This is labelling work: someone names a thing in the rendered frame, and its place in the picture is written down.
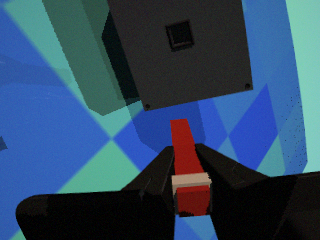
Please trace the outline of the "dark red peg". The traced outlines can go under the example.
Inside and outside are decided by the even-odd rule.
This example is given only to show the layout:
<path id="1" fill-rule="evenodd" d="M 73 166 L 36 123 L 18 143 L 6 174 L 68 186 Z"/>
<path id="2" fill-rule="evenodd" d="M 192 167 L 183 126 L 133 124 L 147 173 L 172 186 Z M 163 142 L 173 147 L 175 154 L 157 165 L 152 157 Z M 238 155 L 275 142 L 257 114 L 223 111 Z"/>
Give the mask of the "dark red peg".
<path id="1" fill-rule="evenodd" d="M 209 172 L 204 172 L 187 119 L 170 120 L 175 153 L 172 187 L 175 214 L 205 216 L 212 212 L 213 191 Z"/>

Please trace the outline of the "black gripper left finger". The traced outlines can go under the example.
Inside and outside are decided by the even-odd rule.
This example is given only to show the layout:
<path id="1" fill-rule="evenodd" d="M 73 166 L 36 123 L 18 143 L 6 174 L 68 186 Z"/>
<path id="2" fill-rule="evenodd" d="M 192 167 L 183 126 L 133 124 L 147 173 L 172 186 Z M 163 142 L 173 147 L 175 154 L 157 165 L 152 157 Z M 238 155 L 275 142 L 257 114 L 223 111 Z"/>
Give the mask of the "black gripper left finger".
<path id="1" fill-rule="evenodd" d="M 174 146 L 120 191 L 32 195 L 18 203 L 26 240 L 174 240 Z"/>

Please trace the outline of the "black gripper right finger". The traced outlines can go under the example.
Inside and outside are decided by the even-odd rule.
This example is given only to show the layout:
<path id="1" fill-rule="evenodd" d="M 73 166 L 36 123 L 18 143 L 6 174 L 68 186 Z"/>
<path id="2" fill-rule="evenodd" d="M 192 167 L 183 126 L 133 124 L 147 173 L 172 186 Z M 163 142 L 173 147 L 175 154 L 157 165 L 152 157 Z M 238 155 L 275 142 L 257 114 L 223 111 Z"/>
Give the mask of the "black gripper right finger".
<path id="1" fill-rule="evenodd" d="M 271 177 L 202 143 L 195 148 L 212 179 L 218 240 L 282 240 L 289 215 L 320 209 L 320 171 Z"/>

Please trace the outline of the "black square panel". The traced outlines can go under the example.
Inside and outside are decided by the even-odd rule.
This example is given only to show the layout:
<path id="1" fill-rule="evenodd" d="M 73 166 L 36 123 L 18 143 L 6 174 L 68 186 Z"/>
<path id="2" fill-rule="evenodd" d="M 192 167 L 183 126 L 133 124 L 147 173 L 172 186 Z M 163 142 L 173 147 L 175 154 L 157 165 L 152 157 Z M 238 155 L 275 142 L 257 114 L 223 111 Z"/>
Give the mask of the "black square panel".
<path id="1" fill-rule="evenodd" d="M 253 90 L 242 0 L 107 0 L 144 111 Z"/>

